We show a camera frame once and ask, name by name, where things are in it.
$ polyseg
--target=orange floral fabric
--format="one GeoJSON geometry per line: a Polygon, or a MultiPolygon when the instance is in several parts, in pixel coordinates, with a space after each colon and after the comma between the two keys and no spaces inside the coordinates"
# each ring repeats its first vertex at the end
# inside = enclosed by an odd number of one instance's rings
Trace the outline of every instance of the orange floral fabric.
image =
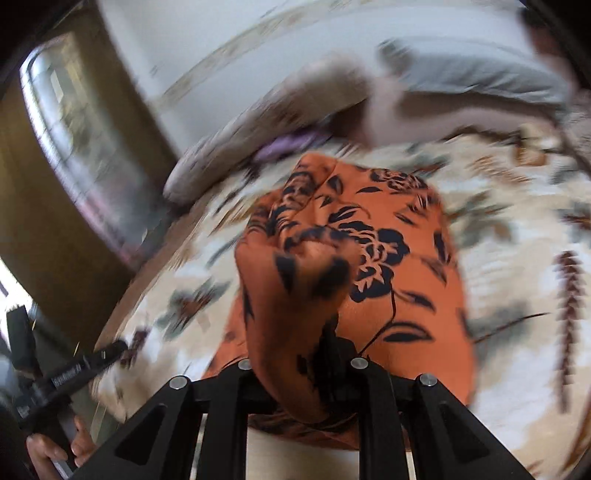
{"type": "Polygon", "coordinates": [[[439,196],[422,179],[307,154],[283,190],[259,200],[236,264],[241,294],[206,376],[250,357],[282,408],[253,426],[357,448],[355,418],[330,419],[314,384],[327,323],[392,374],[433,373],[468,401],[462,281],[439,196]]]}

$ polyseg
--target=floral bedspread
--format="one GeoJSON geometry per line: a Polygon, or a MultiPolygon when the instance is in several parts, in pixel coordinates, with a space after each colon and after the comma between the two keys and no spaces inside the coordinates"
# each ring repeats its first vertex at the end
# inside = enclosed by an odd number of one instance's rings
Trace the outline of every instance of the floral bedspread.
{"type": "MultiPolygon", "coordinates": [[[[474,414],[538,479],[561,478],[591,442],[591,181],[574,159],[481,135],[324,153],[413,173],[437,188],[459,249],[478,357],[474,414]]],[[[119,329],[133,355],[93,385],[119,420],[175,375],[194,380],[217,346],[238,278],[235,246],[252,205],[299,155],[228,178],[119,329]]],[[[247,475],[356,478],[354,453],[249,435],[247,475]],[[302,462],[333,465],[304,469],[302,462]]]]}

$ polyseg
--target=finger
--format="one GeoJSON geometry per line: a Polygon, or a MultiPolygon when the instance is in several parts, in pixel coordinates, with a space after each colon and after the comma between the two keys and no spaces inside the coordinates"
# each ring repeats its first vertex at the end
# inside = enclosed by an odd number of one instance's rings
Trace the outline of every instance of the finger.
{"type": "Polygon", "coordinates": [[[27,438],[27,450],[40,480],[61,480],[48,453],[50,453],[54,459],[65,459],[67,458],[67,455],[62,449],[47,437],[36,434],[27,438]]]}
{"type": "Polygon", "coordinates": [[[27,438],[27,450],[31,458],[51,460],[67,460],[66,452],[57,446],[57,444],[45,435],[38,433],[27,438]]]}
{"type": "Polygon", "coordinates": [[[76,457],[76,459],[74,460],[74,463],[76,464],[76,466],[80,467],[82,465],[84,465],[86,463],[86,461],[92,456],[93,452],[87,453],[85,455],[81,455],[79,457],[76,457]]]}
{"type": "Polygon", "coordinates": [[[78,433],[72,441],[72,453],[78,457],[94,452],[96,450],[96,445],[92,441],[92,437],[86,429],[84,421],[79,416],[76,416],[74,417],[74,424],[76,425],[76,430],[78,430],[78,433]]]}

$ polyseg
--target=purple cloth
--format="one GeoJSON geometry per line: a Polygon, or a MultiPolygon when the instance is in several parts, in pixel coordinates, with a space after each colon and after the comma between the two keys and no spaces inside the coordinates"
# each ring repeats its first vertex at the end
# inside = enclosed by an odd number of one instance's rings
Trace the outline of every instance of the purple cloth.
{"type": "Polygon", "coordinates": [[[331,135],[321,127],[305,127],[287,135],[277,137],[271,143],[257,151],[255,163],[270,163],[286,155],[318,147],[328,141],[331,135]]]}

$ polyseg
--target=gray pillow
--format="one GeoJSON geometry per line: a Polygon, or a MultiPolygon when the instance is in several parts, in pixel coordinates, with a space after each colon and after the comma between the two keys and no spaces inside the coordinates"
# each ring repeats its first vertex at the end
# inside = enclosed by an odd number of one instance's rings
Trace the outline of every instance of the gray pillow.
{"type": "Polygon", "coordinates": [[[538,60],[494,43],[412,37],[378,48],[410,92],[476,92],[559,109],[570,96],[569,84],[538,60]]]}

